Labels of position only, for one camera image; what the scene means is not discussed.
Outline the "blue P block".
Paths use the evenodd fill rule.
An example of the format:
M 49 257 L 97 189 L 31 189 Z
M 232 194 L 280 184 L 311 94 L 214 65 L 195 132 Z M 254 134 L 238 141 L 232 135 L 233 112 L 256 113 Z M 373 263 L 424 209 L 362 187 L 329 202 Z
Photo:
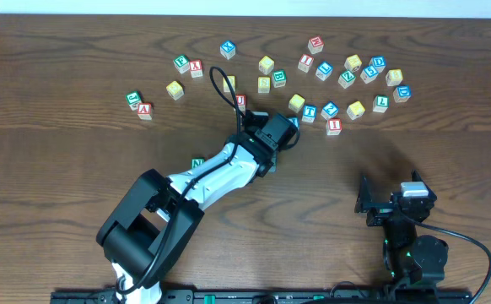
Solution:
M 299 128 L 299 119 L 297 117 L 290 117 L 289 120 L 297 127 Z

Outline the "red U block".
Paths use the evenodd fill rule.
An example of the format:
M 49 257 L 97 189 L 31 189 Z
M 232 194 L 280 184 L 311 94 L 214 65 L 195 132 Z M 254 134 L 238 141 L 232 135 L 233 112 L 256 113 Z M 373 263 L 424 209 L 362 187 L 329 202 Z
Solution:
M 246 112 L 246 95 L 236 95 L 238 108 L 241 112 Z

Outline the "green N block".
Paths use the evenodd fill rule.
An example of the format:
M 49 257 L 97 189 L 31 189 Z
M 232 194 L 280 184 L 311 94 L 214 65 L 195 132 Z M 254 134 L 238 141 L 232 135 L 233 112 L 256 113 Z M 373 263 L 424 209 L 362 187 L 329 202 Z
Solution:
M 193 158 L 192 159 L 192 169 L 195 169 L 199 166 L 201 166 L 205 160 L 203 158 Z

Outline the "red i block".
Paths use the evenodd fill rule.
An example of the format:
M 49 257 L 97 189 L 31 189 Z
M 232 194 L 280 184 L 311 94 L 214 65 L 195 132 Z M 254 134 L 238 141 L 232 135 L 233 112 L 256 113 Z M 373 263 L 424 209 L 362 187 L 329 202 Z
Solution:
M 339 135 L 343 125 L 339 118 L 331 118 L 326 121 L 326 134 L 329 136 Z
M 304 73 L 308 73 L 310 71 L 310 68 L 311 68 L 313 62 L 314 62 L 314 58 L 312 56 L 309 56 L 307 54 L 303 54 L 300 57 L 300 60 L 298 63 L 298 69 Z

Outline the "yellow block centre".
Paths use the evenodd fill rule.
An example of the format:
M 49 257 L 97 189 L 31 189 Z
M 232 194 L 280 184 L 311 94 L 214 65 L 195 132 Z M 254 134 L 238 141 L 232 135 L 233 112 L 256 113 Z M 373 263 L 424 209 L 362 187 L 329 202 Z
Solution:
M 289 109 L 298 113 L 305 104 L 305 98 L 299 94 L 294 94 L 289 100 Z

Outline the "yellow block beside B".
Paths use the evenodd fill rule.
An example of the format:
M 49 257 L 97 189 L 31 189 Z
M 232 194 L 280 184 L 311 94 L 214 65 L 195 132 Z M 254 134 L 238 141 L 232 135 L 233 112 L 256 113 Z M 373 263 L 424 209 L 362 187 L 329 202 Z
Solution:
M 261 76 L 257 79 L 257 92 L 268 94 L 271 89 L 271 79 L 268 76 Z

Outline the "blue D block front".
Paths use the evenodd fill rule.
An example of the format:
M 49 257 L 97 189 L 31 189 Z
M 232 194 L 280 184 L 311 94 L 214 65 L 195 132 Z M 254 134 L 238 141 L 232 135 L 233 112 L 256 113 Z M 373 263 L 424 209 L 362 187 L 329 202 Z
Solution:
M 407 102 L 412 97 L 412 91 L 408 85 L 400 85 L 394 89 L 393 98 L 396 103 Z

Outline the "blue d block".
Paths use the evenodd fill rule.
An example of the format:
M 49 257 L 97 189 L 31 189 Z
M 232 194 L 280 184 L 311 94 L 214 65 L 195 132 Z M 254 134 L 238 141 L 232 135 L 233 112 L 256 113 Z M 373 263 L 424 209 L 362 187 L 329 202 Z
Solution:
M 370 59 L 369 65 L 381 73 L 386 68 L 386 60 L 383 56 L 375 56 Z
M 400 85 L 394 89 L 393 98 L 396 103 L 407 102 L 412 97 L 412 91 L 408 85 Z

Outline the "yellow pen picture block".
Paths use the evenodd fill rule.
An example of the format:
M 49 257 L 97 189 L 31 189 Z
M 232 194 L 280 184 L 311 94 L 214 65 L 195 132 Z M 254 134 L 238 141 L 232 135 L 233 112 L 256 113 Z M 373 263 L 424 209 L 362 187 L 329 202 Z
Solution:
M 348 106 L 346 113 L 351 120 L 355 120 L 364 115 L 365 108 L 363 104 L 359 100 L 357 100 Z

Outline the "yellow block rear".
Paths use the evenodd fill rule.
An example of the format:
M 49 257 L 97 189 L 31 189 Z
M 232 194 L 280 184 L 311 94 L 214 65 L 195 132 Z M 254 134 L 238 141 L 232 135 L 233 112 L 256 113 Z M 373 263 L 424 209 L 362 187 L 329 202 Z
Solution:
M 274 69 L 275 62 L 269 57 L 269 56 L 264 56 L 260 61 L 259 61 L 259 71 L 263 73 L 264 75 L 268 75 L 271 73 Z

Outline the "yellow block right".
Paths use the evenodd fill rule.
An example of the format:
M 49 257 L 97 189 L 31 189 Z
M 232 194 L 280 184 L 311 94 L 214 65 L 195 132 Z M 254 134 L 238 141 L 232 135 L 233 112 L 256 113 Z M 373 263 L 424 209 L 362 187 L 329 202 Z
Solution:
M 386 85 L 389 87 L 397 86 L 403 81 L 401 69 L 390 69 L 386 74 Z

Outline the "yellow block far left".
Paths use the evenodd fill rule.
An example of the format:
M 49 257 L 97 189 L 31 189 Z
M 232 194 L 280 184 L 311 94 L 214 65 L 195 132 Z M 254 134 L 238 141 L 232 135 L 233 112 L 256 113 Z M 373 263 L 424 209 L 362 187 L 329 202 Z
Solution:
M 167 93 L 173 100 L 179 100 L 184 94 L 184 89 L 178 81 L 172 81 L 166 86 Z

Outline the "blue 5 block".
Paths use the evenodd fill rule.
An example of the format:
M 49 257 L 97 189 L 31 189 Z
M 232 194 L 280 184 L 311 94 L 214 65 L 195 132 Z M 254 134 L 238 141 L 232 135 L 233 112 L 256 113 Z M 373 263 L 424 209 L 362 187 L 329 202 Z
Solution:
M 377 69 L 374 66 L 369 65 L 362 70 L 360 74 L 360 78 L 363 80 L 365 84 L 368 84 L 373 80 L 375 80 L 378 75 L 379 72 L 377 71 Z

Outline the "green F block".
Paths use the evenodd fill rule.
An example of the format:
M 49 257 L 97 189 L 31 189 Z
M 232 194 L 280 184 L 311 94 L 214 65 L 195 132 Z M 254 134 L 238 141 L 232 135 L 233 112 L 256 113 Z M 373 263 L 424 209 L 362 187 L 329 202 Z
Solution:
M 180 74 L 183 74 L 190 70 L 190 61 L 184 54 L 179 55 L 173 60 L 175 68 Z

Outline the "red A block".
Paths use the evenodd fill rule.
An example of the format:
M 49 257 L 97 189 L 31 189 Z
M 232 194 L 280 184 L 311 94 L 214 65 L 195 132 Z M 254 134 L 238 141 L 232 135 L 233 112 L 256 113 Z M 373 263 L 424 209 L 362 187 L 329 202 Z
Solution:
M 151 121 L 153 119 L 153 107 L 150 103 L 139 103 L 137 114 L 141 120 Z

